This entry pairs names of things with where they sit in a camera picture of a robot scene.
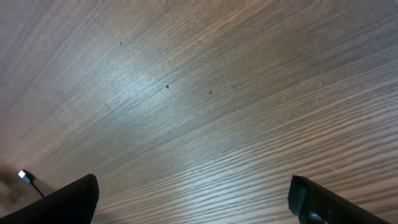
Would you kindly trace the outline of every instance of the wood grain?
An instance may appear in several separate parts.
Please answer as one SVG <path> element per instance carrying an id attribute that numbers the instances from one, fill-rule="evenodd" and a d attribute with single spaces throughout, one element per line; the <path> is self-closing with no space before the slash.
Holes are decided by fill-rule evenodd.
<path id="1" fill-rule="evenodd" d="M 0 1 L 1 157 L 96 223 L 298 223 L 304 175 L 398 223 L 396 1 Z"/>

